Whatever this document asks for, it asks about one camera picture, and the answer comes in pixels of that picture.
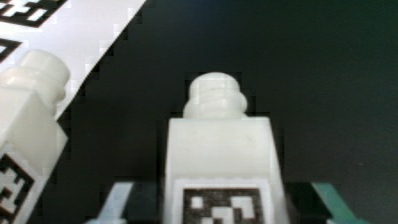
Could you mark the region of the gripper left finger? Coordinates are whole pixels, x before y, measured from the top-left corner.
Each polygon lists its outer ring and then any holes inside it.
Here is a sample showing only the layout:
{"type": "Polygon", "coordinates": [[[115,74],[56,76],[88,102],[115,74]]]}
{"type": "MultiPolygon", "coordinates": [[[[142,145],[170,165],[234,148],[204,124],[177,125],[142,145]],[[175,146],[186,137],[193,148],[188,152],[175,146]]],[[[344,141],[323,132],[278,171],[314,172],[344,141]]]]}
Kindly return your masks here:
{"type": "Polygon", "coordinates": [[[97,216],[83,224],[161,224],[158,184],[115,182],[97,216]]]}

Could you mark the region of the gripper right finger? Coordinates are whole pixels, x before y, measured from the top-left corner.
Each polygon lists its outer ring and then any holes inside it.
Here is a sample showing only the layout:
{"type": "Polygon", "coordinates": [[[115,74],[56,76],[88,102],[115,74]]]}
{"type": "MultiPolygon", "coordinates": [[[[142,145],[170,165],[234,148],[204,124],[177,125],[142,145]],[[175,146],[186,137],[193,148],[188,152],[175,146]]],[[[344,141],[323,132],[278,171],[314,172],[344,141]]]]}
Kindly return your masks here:
{"type": "Polygon", "coordinates": [[[291,224],[371,224],[346,205],[326,182],[287,182],[286,202],[291,224]]]}

